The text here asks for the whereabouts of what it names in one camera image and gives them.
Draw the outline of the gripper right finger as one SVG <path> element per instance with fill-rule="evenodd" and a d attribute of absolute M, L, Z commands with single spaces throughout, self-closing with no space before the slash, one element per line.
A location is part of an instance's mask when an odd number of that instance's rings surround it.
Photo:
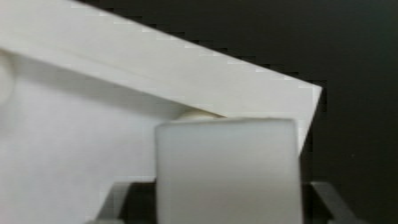
<path fill-rule="evenodd" d="M 329 182 L 304 183 L 304 224 L 363 224 Z"/>

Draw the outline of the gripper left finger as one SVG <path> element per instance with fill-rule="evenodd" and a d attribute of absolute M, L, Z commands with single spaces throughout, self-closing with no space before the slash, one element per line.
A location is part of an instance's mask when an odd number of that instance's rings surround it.
<path fill-rule="evenodd" d="M 157 183 L 120 182 L 88 224 L 157 224 Z"/>

